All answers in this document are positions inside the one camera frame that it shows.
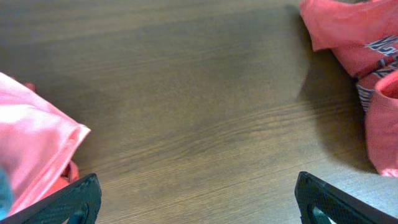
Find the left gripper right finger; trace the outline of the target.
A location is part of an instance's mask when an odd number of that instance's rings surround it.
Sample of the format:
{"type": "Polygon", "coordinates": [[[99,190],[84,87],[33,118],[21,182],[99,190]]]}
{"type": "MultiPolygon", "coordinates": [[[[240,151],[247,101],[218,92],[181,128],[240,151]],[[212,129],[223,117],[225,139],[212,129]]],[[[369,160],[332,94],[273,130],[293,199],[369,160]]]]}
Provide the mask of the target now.
{"type": "Polygon", "coordinates": [[[397,224],[397,218],[305,171],[298,174],[294,194],[303,224],[397,224]]]}

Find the orange-red t-shirt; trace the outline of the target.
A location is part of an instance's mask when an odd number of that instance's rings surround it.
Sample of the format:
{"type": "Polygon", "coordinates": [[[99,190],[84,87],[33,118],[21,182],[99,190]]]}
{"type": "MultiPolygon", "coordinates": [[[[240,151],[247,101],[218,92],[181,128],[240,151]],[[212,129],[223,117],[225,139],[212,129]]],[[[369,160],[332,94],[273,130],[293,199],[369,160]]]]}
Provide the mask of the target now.
{"type": "Polygon", "coordinates": [[[330,49],[357,80],[370,161],[397,177],[397,0],[304,0],[299,8],[313,51],[330,49]]]}

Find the salmon folded shirt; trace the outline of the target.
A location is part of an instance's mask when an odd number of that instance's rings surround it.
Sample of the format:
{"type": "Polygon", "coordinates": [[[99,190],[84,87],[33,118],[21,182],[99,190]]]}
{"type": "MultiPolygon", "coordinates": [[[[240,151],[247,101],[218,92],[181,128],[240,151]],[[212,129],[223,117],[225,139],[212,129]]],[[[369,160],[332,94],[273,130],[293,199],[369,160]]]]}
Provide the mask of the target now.
{"type": "Polygon", "coordinates": [[[1,168],[14,194],[8,216],[78,180],[72,157],[89,132],[33,84],[1,74],[1,168]]]}

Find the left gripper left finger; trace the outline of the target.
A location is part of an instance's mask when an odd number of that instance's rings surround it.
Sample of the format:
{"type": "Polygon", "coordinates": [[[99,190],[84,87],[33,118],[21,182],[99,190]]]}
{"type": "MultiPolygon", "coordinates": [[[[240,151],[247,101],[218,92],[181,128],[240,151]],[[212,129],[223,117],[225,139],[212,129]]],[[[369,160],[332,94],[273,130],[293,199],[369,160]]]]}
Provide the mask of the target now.
{"type": "Polygon", "coordinates": [[[97,219],[101,196],[97,175],[89,174],[1,220],[1,224],[91,224],[97,219]]]}

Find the grey folded shirt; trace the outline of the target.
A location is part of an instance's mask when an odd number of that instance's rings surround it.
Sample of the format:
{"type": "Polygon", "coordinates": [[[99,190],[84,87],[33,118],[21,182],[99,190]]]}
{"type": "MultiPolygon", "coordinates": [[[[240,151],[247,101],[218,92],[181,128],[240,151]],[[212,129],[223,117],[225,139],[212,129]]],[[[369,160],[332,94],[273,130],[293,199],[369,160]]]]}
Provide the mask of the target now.
{"type": "Polygon", "coordinates": [[[14,203],[14,194],[7,172],[1,168],[1,185],[0,185],[0,200],[1,200],[1,220],[5,219],[14,203]]]}

